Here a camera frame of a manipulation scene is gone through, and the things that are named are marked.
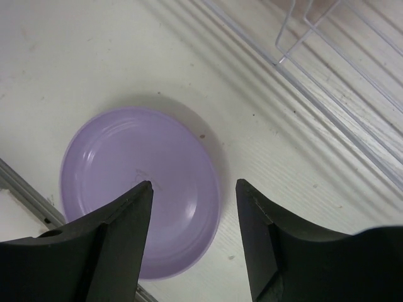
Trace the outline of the purple plastic plate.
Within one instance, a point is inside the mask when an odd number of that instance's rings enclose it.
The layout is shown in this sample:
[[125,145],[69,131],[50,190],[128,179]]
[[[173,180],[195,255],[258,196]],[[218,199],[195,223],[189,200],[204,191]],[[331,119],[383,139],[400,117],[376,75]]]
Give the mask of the purple plastic plate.
[[210,247],[220,221],[217,173],[182,123],[153,109],[113,109],[71,140],[60,171],[65,220],[74,221],[143,181],[154,190],[140,270],[143,280],[177,276]]

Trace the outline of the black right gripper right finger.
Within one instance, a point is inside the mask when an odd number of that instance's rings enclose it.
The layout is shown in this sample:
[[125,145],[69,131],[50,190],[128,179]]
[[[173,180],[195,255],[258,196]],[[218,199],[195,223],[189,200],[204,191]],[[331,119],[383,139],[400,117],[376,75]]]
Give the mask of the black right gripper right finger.
[[246,180],[237,211],[253,301],[401,301],[402,227],[354,235],[309,222]]

